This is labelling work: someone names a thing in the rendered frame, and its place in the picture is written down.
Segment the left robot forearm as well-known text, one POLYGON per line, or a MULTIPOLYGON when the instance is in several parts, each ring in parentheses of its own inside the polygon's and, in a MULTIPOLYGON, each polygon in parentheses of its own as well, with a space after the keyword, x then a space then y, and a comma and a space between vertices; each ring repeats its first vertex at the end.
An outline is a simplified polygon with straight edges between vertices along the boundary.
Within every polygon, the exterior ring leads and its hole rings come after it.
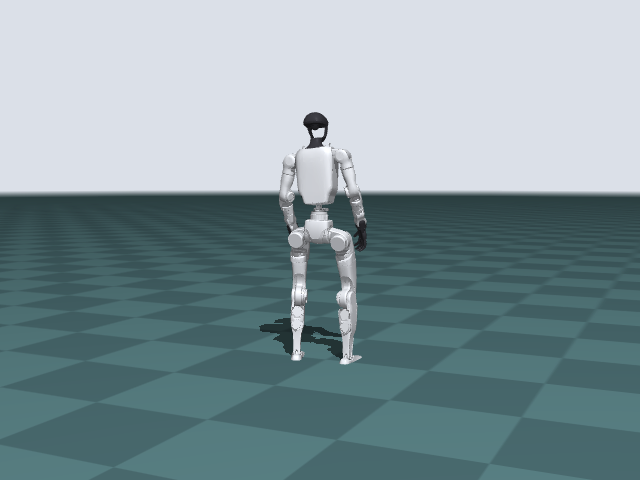
POLYGON ((290 227, 290 230, 292 232, 293 230, 298 228, 296 217, 294 216, 295 213, 293 209, 293 203, 283 202, 279 199, 279 205, 281 210, 283 211, 284 221, 286 222, 286 225, 290 227))

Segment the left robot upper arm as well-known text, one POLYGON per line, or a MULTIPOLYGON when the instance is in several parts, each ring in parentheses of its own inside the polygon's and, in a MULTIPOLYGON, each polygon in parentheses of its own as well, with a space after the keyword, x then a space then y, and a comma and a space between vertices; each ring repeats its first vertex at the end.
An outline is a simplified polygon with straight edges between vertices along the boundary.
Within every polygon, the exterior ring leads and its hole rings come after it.
POLYGON ((295 156, 296 153, 289 154, 283 160, 283 171, 281 177, 279 199, 287 203, 291 203, 295 199, 294 192, 290 190, 296 173, 295 156))

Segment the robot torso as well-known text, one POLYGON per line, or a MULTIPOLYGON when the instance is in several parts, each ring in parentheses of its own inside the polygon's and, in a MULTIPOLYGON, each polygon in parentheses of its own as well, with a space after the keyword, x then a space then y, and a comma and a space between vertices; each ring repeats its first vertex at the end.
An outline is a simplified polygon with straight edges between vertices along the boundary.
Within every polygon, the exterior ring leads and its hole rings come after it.
POLYGON ((295 156, 298 192, 304 204, 316 206, 304 225, 305 241, 315 244, 330 244, 328 234, 333 227, 326 212, 329 208, 322 208, 334 203, 338 190, 339 163, 333 157, 335 148, 329 144, 309 149, 303 146, 295 156))

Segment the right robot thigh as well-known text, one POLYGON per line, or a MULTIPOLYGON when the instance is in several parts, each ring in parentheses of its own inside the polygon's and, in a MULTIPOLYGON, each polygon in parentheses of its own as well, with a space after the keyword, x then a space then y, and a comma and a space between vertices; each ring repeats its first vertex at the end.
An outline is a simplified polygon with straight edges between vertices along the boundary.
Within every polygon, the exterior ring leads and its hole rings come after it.
POLYGON ((347 308, 347 294, 356 294, 357 269, 352 237, 349 232, 336 228, 329 230, 328 238, 331 248, 336 251, 336 262, 341 279, 342 290, 337 293, 336 301, 342 308, 347 308))

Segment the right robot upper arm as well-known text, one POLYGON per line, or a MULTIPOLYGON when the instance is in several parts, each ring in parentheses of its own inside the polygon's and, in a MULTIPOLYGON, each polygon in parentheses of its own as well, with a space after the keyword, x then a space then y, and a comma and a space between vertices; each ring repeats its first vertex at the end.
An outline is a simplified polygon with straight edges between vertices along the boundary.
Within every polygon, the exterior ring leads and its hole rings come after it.
POLYGON ((351 153, 345 149, 332 149, 332 152, 335 161, 341 165, 340 169, 347 185, 344 187, 347 198, 359 196, 351 153))

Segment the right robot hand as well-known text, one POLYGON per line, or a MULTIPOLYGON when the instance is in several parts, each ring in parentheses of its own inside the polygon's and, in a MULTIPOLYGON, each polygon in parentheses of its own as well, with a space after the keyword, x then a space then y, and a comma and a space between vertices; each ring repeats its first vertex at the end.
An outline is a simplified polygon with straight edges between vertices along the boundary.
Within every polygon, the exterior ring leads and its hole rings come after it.
MULTIPOLYGON (((355 224, 356 225, 356 224, 355 224)), ((356 234, 354 235, 354 237, 356 237, 357 235, 359 236, 359 239, 357 241, 356 244, 354 244, 354 246, 357 246, 355 249, 357 249, 357 251, 363 251, 366 248, 366 239, 367 239, 367 235, 366 235, 366 224, 364 220, 361 220, 359 222, 359 227, 356 225, 356 228, 358 229, 358 231, 356 232, 356 234)))

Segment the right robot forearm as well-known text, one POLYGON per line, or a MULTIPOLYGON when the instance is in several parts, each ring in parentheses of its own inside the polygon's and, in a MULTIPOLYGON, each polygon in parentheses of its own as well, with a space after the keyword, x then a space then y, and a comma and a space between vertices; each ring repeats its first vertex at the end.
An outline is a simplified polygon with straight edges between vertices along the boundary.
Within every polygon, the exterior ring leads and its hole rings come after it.
MULTIPOLYGON (((356 184, 357 185, 357 184, 356 184)), ((367 223, 367 220, 365 219, 364 215, 364 208, 363 208, 363 201, 362 201, 362 196, 361 196, 361 192, 360 192, 360 188, 357 185, 358 191, 359 191, 359 196, 357 197, 353 197, 349 200, 350 205, 352 207, 352 213, 354 216, 354 223, 359 227, 359 222, 361 220, 365 221, 365 224, 367 223)))

